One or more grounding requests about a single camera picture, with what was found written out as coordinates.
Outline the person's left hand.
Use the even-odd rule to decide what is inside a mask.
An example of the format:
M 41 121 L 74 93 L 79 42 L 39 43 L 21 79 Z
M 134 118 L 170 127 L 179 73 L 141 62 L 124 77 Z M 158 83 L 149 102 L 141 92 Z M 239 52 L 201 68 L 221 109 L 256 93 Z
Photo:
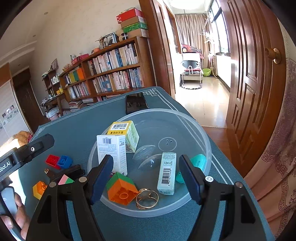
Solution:
M 17 193 L 15 193 L 15 203 L 18 207 L 15 221 L 21 228 L 22 239 L 26 240 L 28 228 L 30 225 L 30 218 L 27 215 L 25 206 L 22 204 L 21 198 Z M 14 227 L 13 220 L 10 217 L 1 215 L 1 219 L 9 230 Z

